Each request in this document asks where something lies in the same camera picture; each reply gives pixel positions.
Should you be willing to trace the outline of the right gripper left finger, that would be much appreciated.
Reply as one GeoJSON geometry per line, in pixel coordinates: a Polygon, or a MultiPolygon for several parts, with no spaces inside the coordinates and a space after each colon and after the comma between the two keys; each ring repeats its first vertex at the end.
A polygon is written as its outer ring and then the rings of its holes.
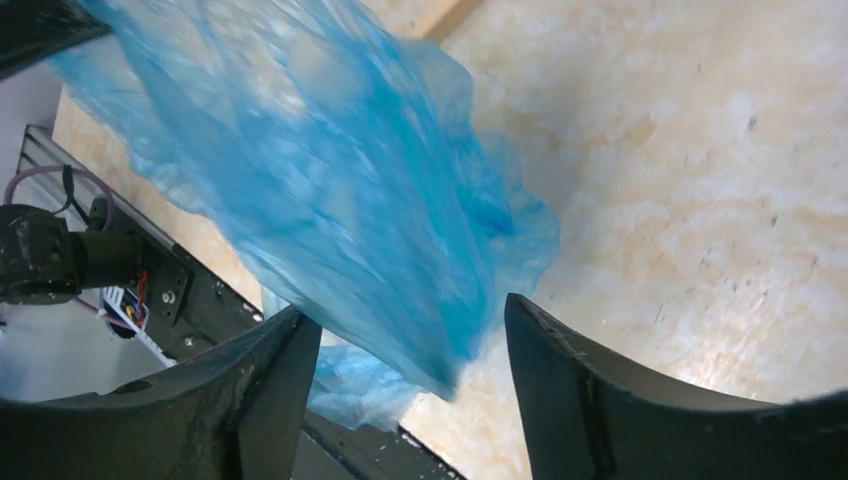
{"type": "Polygon", "coordinates": [[[107,394],[1,403],[5,479],[286,479],[321,329],[294,308],[107,394]]]}

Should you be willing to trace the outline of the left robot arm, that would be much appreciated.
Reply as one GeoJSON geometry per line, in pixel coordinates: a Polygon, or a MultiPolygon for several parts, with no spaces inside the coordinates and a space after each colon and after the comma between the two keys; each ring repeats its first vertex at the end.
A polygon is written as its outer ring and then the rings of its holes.
{"type": "MultiPolygon", "coordinates": [[[[7,79],[48,57],[109,33],[76,1],[4,1],[1,4],[1,77],[7,79]]],[[[127,328],[149,317],[177,321],[193,273],[143,220],[119,209],[111,189],[81,167],[36,165],[9,180],[1,201],[1,299],[10,304],[56,305],[89,289],[122,287],[135,293],[127,328]],[[26,179],[56,174],[63,204],[50,211],[18,204],[26,179]]]]}

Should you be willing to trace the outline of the blue plastic trash bag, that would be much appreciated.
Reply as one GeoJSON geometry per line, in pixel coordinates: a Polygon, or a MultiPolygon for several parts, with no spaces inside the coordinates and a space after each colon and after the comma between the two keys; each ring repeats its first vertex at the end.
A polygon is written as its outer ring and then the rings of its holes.
{"type": "Polygon", "coordinates": [[[393,430],[456,394],[559,252],[473,81],[358,1],[86,1],[110,34],[56,55],[134,171],[216,224],[262,287],[334,335],[307,405],[393,430]]]}

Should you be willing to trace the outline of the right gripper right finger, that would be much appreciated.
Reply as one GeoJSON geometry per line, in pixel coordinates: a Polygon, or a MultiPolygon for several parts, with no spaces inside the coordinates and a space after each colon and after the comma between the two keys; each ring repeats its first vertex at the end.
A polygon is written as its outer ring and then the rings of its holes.
{"type": "Polygon", "coordinates": [[[843,479],[847,395],[769,404],[641,365],[510,294],[505,331],[537,479],[843,479]]]}

